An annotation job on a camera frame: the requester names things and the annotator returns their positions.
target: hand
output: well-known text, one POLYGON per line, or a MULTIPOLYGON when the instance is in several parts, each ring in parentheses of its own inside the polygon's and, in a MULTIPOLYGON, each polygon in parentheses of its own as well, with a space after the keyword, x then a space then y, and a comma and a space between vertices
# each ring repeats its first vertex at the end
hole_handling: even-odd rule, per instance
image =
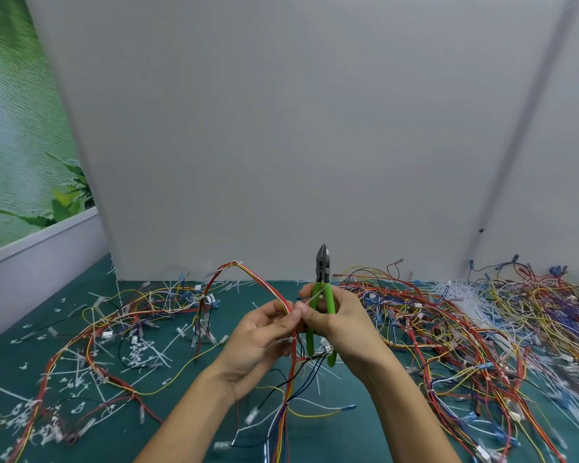
POLYGON ((291 354, 289 342, 276 342, 289 338, 300 321, 300 310, 288 304, 288 315, 278 300, 246 314, 210 366, 227 382, 234 402, 251 391, 278 358, 291 354))
MULTIPOLYGON (((313 286, 314 283, 303 286, 298 295, 302 298, 311 297, 313 286)), ((362 379, 365 364, 381 358, 382 354, 393 354, 382 342, 380 333, 373 326, 358 296, 337 286, 331 288, 336 315, 320 313, 326 312, 323 299, 320 300, 318 311, 301 301, 296 303, 296 308, 301 312, 302 322, 313 328, 316 334, 325 336, 349 370, 362 379)))

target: forearm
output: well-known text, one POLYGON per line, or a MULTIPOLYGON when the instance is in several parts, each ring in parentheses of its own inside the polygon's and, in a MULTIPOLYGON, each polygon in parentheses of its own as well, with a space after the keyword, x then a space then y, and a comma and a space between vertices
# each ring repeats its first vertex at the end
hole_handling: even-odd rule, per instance
POLYGON ((395 463, 459 463, 426 399, 390 350, 364 366, 365 384, 395 463))
POLYGON ((134 463, 199 463, 233 398, 213 367, 193 382, 134 463))

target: person's left hand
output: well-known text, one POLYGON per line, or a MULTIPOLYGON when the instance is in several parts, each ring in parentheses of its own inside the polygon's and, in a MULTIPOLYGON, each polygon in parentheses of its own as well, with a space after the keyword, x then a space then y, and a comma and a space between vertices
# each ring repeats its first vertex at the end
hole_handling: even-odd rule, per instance
POLYGON ((246 314, 210 366, 230 386, 235 402, 258 384, 278 358, 290 355, 291 344, 277 342, 289 338, 300 321, 300 310, 288 304, 288 315, 278 300, 246 314))

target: foliage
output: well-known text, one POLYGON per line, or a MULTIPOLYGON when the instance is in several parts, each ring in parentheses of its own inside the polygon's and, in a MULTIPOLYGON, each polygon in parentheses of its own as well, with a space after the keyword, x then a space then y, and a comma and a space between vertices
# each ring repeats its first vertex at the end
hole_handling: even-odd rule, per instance
POLYGON ((76 215, 82 210, 82 207, 84 209, 89 209, 94 206, 93 194, 79 162, 76 159, 62 161, 62 159, 53 154, 48 152, 45 154, 60 162, 70 173, 74 174, 74 177, 71 177, 67 182, 62 183, 59 189, 54 188, 52 210, 36 212, 30 215, 19 215, 11 211, 0 209, 0 214, 14 216, 32 226, 43 228, 76 215))

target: green wall mural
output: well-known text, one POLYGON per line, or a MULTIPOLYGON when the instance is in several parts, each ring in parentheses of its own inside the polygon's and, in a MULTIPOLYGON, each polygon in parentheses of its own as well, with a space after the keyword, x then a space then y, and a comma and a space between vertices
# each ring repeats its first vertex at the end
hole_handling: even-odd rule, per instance
POLYGON ((0 247, 94 205, 25 0, 0 0, 0 247))

